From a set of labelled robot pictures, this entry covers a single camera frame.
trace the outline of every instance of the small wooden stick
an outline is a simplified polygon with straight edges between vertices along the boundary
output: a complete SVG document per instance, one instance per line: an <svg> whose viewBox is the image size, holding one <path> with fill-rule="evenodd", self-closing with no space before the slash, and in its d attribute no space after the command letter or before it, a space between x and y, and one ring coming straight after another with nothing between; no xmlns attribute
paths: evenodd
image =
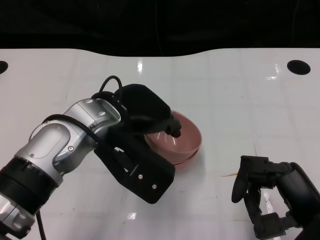
<svg viewBox="0 0 320 240"><path fill-rule="evenodd" d="M237 176L237 175L238 175L238 173L236 172L236 173L231 173L231 174L229 174L229 175L221 176L221 177L230 177L230 176Z"/></svg>

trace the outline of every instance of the white table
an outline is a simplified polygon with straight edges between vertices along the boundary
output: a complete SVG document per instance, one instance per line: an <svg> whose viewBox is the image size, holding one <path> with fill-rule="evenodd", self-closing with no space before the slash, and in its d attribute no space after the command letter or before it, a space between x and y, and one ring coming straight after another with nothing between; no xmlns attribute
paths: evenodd
<svg viewBox="0 0 320 240"><path fill-rule="evenodd" d="M64 177L41 209L48 240L255 240L244 202L231 202L241 155L296 162L320 189L320 49L217 49L182 57L113 57L75 49L2 49L0 167L48 115L99 90L110 75L140 83L199 127L199 161L150 205L112 177L94 153ZM287 69L290 60L311 67ZM116 82L107 89L117 89ZM277 190L265 190L281 217ZM266 197L260 207L266 214ZM292 240L290 229L281 240ZM39 240L35 223L27 240Z"/></svg>

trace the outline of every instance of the bowl rim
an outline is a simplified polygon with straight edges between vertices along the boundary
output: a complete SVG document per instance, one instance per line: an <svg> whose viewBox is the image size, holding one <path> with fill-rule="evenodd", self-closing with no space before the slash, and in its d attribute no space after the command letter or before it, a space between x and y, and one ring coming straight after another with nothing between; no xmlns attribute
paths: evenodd
<svg viewBox="0 0 320 240"><path fill-rule="evenodd" d="M157 148L159 148L159 149L161 149L163 151L166 151L166 152L169 152L169 153L173 153L173 154L190 154L191 153L193 155L196 151L199 150L199 148L200 148L200 146L202 144L202 134L201 134L199 128L197 127L197 125L193 121L191 121L189 118L187 118L185 115L181 114L180 112L177 112L177 111L174 111L174 110L171 110L171 112L186 118L187 120L189 120L195 126L195 128L197 129L197 131L200 134L200 143L196 148L194 148L193 150L190 150L190 151L179 151L179 152L171 151L171 150L165 149L162 146L156 144L156 142L151 137L149 137L148 134L145 134L144 136L147 137L151 142L153 142L156 145Z"/></svg>
<svg viewBox="0 0 320 240"><path fill-rule="evenodd" d="M194 154L192 154L192 155L191 155L190 157L188 157L186 160L178 161L178 162L172 162L172 164L173 164L174 166L177 166L177 165L185 164L186 162L189 162L191 159L193 159L193 158L196 156L196 154L198 153L199 150L200 150L200 148L197 149L197 150L194 152Z"/></svg>

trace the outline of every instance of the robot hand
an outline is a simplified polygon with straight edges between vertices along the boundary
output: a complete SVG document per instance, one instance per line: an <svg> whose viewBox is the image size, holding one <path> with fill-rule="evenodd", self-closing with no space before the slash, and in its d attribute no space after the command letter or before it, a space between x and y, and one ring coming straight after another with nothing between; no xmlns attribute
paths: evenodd
<svg viewBox="0 0 320 240"><path fill-rule="evenodd" d="M276 212L262 215L261 188L277 187L289 208L285 217ZM302 168L292 162L273 163L267 157L242 156L232 190L232 202L244 199L255 236L260 240L303 228L296 240L320 239L320 194Z"/></svg>
<svg viewBox="0 0 320 240"><path fill-rule="evenodd" d="M103 91L110 79L118 81L115 93ZM0 236L25 237L63 176L91 151L121 185L156 203L173 182L175 167L149 148L143 134L179 137L180 128L169 106L147 87L122 87L118 77L108 77L91 98L46 118L0 171Z"/></svg>

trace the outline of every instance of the black hole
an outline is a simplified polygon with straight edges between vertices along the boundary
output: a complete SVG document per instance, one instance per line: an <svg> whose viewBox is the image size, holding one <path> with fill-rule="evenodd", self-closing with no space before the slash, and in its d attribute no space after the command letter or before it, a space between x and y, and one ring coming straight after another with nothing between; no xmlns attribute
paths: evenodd
<svg viewBox="0 0 320 240"><path fill-rule="evenodd" d="M311 71L310 66L306 62L300 60L292 60L288 62L286 66L290 72L297 75L306 75Z"/></svg>
<svg viewBox="0 0 320 240"><path fill-rule="evenodd" d="M8 63L0 61L0 74L3 74L8 69Z"/></svg>

